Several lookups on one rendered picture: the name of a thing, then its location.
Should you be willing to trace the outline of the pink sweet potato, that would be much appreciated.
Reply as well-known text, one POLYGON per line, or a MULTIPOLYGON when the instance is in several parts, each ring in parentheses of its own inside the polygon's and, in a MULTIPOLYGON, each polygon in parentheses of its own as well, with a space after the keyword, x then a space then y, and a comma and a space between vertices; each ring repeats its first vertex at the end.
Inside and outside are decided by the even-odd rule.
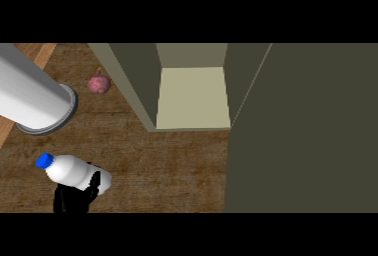
POLYGON ((105 94, 108 92, 111 88, 111 81, 100 71, 96 71, 94 76, 90 78, 87 87, 94 94, 105 94))

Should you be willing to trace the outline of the white cylindrical roll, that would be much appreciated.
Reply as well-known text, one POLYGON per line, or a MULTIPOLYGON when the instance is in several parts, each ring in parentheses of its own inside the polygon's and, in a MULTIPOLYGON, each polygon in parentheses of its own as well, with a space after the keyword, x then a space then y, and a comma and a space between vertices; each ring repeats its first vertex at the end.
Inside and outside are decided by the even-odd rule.
POLYGON ((59 84, 10 43, 0 43, 0 115, 22 132, 57 131, 78 107, 74 89, 59 84))

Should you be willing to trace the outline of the white bottle with blue cap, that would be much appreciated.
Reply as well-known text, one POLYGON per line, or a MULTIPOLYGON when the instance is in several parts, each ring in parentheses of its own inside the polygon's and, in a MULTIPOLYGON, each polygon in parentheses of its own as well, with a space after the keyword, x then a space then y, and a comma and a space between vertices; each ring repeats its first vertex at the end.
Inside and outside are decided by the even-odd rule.
POLYGON ((93 174, 100 172, 99 194, 103 194, 111 188, 111 173, 71 155, 53 156, 49 153, 43 153, 37 158, 35 166, 46 171, 53 182, 81 191, 90 186, 93 174))

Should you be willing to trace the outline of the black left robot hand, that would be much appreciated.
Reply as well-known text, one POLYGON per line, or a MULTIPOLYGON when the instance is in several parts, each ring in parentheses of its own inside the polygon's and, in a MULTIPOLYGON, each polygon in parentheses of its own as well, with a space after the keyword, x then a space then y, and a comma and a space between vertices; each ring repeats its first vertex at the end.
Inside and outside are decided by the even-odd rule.
POLYGON ((53 196, 55 213, 87 213, 90 204, 99 196, 100 172, 91 176, 84 191, 57 183, 53 196))

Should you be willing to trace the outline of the olive open cabinet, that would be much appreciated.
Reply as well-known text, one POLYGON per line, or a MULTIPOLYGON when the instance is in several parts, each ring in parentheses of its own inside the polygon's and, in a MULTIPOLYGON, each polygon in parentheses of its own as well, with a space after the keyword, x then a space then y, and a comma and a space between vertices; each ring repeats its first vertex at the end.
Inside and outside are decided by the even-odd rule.
POLYGON ((91 43, 88 47, 148 131, 232 128, 269 43, 91 43))

